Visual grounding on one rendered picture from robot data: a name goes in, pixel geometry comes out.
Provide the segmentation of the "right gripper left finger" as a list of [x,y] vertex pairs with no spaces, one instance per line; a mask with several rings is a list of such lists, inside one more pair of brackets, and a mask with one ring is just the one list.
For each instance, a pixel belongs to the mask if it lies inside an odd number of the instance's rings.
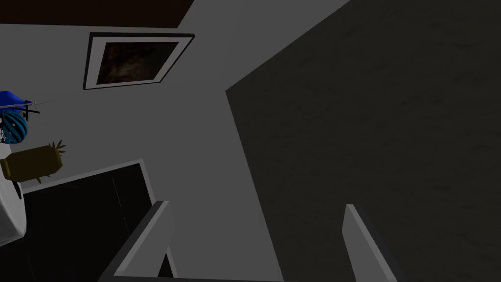
[[100,276],[100,281],[154,281],[174,232],[169,201],[157,201]]

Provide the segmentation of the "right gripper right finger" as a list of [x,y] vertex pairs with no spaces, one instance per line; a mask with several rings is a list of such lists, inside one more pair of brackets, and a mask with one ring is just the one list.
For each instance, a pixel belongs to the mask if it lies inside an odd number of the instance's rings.
[[342,236],[356,282],[408,282],[361,205],[345,206]]

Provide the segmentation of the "blue bicycle helmet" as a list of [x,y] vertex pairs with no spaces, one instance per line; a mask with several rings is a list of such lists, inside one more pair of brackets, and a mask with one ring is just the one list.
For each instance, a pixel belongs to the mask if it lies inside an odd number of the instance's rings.
[[27,135],[26,120],[17,112],[1,111],[0,142],[5,144],[21,143]]

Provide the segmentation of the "framed dark picture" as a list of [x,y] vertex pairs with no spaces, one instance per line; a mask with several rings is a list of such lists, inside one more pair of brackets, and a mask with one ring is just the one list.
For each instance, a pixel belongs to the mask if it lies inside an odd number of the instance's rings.
[[160,83],[194,39],[190,33],[91,32],[83,89]]

